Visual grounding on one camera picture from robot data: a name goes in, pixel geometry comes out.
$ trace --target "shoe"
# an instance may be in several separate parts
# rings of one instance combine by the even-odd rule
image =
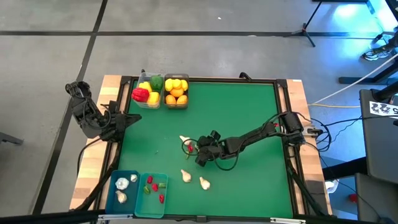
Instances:
[[[335,193],[337,186],[338,186],[338,181],[339,180],[333,180],[333,181],[326,181],[325,186],[326,186],[326,191],[328,194]]]
[[[389,55],[390,55],[389,52],[377,52],[374,50],[370,50],[370,51],[366,52],[365,54],[363,54],[362,57],[368,61],[373,61],[373,60],[377,60],[379,58],[386,58]]]

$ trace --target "red chili pepper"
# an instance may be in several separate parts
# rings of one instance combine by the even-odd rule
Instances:
[[[157,184],[152,184],[152,189],[154,190],[154,192],[156,192],[158,189]]]
[[[144,88],[135,88],[132,90],[131,98],[137,102],[146,103],[149,98],[149,91]]]
[[[159,201],[160,201],[161,203],[164,202],[164,195],[159,195]]]
[[[193,146],[188,145],[188,152],[189,152],[189,153],[193,152]]]
[[[149,176],[147,179],[147,183],[151,184],[153,180],[154,180],[153,176]]]

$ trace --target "garlic clove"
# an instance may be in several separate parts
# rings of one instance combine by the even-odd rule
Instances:
[[[126,178],[121,177],[114,184],[116,185],[117,189],[124,190],[129,185],[129,181]]]
[[[118,195],[118,201],[119,203],[124,203],[127,200],[127,195],[120,190],[116,191],[116,194]]]
[[[185,171],[185,170],[181,170],[181,173],[182,173],[182,180],[185,182],[185,183],[189,183],[189,182],[191,182],[191,174],[189,174],[187,171]]]
[[[135,181],[137,181],[137,179],[138,179],[138,177],[136,174],[131,174],[131,176],[130,176],[131,182],[135,182]]]
[[[210,182],[205,180],[203,177],[199,177],[200,185],[203,190],[208,190],[210,188]]]
[[[189,139],[191,139],[191,138],[188,138],[188,137],[180,136],[180,139],[181,139],[182,142],[185,141],[185,142],[184,142],[184,145],[186,145],[186,146],[189,145],[189,144],[191,144],[191,142],[192,142],[191,140],[189,140]]]

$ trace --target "wooden table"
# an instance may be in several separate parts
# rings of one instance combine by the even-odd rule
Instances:
[[[97,106],[104,112],[104,108],[100,106],[100,104],[108,104],[109,100],[116,101],[119,93],[119,86],[121,82],[120,75],[105,75],[101,90],[99,92],[99,97],[97,101]],[[303,84],[301,80],[287,80],[287,87],[289,91],[289,98],[291,102],[292,111],[302,113],[306,118],[310,118],[307,100],[305,99],[305,93],[303,89]],[[128,86],[124,87],[123,97],[121,101],[121,107],[124,108],[126,104],[126,100],[129,99],[127,96]],[[284,92],[282,88],[279,88],[279,95],[282,103],[282,110],[285,111],[286,105],[284,104]],[[309,122],[303,120],[302,124],[304,126],[309,126]],[[316,145],[315,139],[311,137],[305,137],[306,141]],[[109,157],[113,158],[114,151],[116,150],[117,144],[114,143],[112,145],[112,153]],[[106,142],[97,142],[91,147],[87,148],[84,152],[83,159],[81,161],[80,171],[78,174],[78,178],[76,180],[76,186],[72,197],[72,202],[70,204],[70,208],[76,208],[79,206],[84,199],[90,194],[95,185],[98,183],[101,173],[101,168],[103,165],[104,154],[106,149]],[[331,214],[331,207],[328,194],[325,190],[325,184],[323,179],[322,167],[320,164],[320,159],[318,156],[318,151],[311,146],[303,145],[300,149],[300,157],[302,162],[302,170],[305,181],[317,181],[323,184],[323,191],[325,193],[326,203],[328,207],[328,213]],[[109,183],[104,186],[104,190],[101,196],[101,200],[99,202],[99,207],[104,208],[106,197],[108,193]],[[304,204],[302,202],[302,196],[300,193],[300,189],[295,184],[295,194],[297,198],[297,207],[299,214],[304,214]]]

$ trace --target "tripod stand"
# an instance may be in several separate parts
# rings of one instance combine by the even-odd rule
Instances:
[[[310,25],[310,22],[311,22],[312,18],[314,17],[315,13],[317,13],[317,11],[318,11],[319,7],[321,6],[321,4],[322,4],[322,2],[319,2],[317,8],[316,8],[316,9],[314,10],[314,12],[312,13],[310,19],[308,20],[308,22],[306,22],[306,23],[303,24],[303,27],[302,27],[301,30],[292,32],[290,35],[286,35],[286,36],[284,36],[284,37],[292,37],[292,36],[298,36],[298,35],[306,36],[306,37],[308,38],[308,40],[311,42],[312,47],[315,47],[314,42],[312,41],[310,35],[307,33],[307,27],[308,27],[308,25]]]

